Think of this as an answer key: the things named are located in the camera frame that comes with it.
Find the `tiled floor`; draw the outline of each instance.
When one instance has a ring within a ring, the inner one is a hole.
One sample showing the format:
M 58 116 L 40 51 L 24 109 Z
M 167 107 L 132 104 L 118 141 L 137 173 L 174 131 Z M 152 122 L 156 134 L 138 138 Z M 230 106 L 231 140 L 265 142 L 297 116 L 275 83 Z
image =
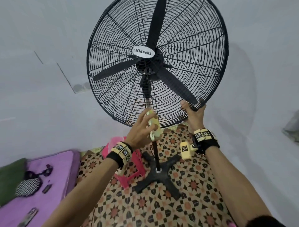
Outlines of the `tiled floor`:
M 160 162 L 179 152 L 180 142 L 186 140 L 192 141 L 186 126 L 181 125 L 176 131 L 164 131 L 164 137 L 158 144 Z M 150 153 L 149 147 L 142 149 L 142 152 Z M 153 183 L 137 194 L 134 186 L 142 177 L 136 178 L 128 189 L 123 189 L 113 178 L 83 226 L 227 226 L 226 220 L 231 220 L 231 217 L 217 190 L 208 162 L 201 158 L 205 159 L 200 155 L 191 161 L 181 159 L 169 171 L 170 178 L 181 192 L 178 201 L 161 183 Z M 100 153 L 87 153 L 82 159 L 78 182 L 101 161 Z M 134 171 L 131 163 L 126 174 Z

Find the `mattress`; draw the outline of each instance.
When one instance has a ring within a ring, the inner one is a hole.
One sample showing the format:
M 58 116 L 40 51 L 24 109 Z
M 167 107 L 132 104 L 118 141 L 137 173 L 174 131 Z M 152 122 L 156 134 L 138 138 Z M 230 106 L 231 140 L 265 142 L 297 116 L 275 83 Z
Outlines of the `mattress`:
M 0 208 L 0 226 L 17 227 L 25 215 L 32 209 L 39 211 L 27 227 L 40 227 L 49 218 L 60 201 L 75 187 L 80 166 L 80 154 L 77 151 L 64 151 L 54 155 L 30 160 L 27 169 L 40 173 L 46 164 L 53 166 L 51 175 L 41 175 L 42 187 L 30 197 L 18 197 Z M 46 185 L 52 184 L 50 190 L 43 194 Z

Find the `forearm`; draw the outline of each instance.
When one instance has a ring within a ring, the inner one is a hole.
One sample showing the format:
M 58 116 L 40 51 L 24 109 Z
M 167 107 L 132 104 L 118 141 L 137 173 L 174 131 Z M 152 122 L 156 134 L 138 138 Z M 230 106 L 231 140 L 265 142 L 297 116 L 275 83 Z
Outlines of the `forearm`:
M 113 159 L 105 159 L 59 204 L 42 227 L 81 226 L 101 198 L 118 168 Z
M 269 215 L 268 208 L 249 180 L 215 146 L 206 150 L 215 180 L 233 219 L 239 227 L 261 215 Z

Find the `wire grille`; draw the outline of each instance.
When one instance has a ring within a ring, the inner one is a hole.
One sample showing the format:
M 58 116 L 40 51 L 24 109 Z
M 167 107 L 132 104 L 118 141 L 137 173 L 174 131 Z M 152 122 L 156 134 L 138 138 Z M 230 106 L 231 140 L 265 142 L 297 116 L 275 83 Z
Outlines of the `wire grille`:
M 130 60 L 134 46 L 145 46 L 156 0 L 116 0 L 103 13 L 89 41 L 87 73 L 101 107 L 115 120 L 132 126 L 145 100 L 142 75 L 136 65 L 113 76 L 93 77 L 117 63 Z M 157 43 L 168 69 L 197 98 L 200 108 L 212 96 L 223 76 L 228 57 L 224 21 L 210 0 L 168 0 Z M 161 127 L 180 123 L 187 114 L 181 98 L 162 81 L 151 83 L 151 104 Z

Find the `phone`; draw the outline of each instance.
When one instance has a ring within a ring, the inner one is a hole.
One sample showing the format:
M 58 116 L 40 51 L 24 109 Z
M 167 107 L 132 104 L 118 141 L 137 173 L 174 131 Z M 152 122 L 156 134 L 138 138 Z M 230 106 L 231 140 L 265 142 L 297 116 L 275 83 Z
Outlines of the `phone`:
M 37 214 L 38 209 L 36 207 L 32 208 L 28 214 L 24 217 L 24 219 L 18 224 L 18 227 L 26 227 L 29 222 L 34 218 Z
M 50 190 L 51 187 L 52 187 L 52 185 L 51 185 L 51 184 L 48 184 L 48 185 L 42 190 L 42 193 L 46 194 L 46 193 Z

